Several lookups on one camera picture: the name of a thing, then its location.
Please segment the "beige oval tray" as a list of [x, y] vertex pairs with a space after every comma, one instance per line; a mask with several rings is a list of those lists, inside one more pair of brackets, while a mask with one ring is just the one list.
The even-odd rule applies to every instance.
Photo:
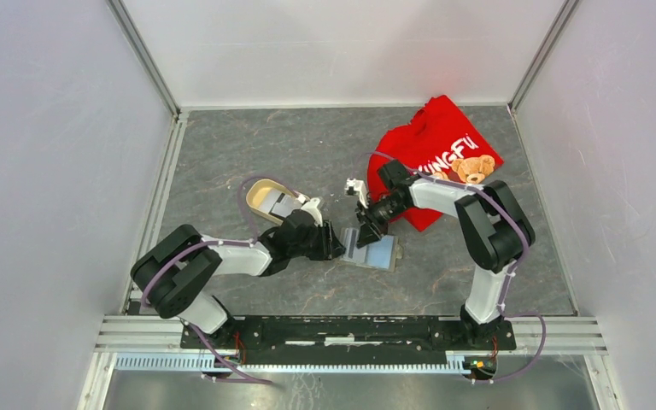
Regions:
[[258, 179], [248, 190], [246, 203], [254, 213], [280, 225], [309, 199], [300, 192], [289, 190], [273, 179]]

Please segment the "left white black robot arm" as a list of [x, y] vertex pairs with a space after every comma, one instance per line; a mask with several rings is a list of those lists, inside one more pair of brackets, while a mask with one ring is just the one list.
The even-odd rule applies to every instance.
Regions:
[[299, 209], [254, 240], [207, 237], [183, 224], [138, 259], [130, 276], [144, 306], [163, 319], [179, 318], [196, 327], [219, 349], [232, 341], [234, 325], [227, 309], [207, 291], [212, 277], [272, 276], [294, 259], [331, 261], [344, 252], [329, 220]]

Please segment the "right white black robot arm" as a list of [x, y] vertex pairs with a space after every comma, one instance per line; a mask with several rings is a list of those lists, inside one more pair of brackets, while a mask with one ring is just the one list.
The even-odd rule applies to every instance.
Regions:
[[382, 165], [378, 176], [387, 193], [369, 198], [366, 183], [349, 178], [345, 192], [358, 199], [356, 248], [380, 241], [389, 224], [409, 210], [428, 209], [455, 217], [475, 263], [470, 295], [460, 310], [460, 340], [480, 349], [504, 319], [507, 287], [535, 241], [531, 223], [508, 185], [460, 184], [411, 171], [398, 160]]

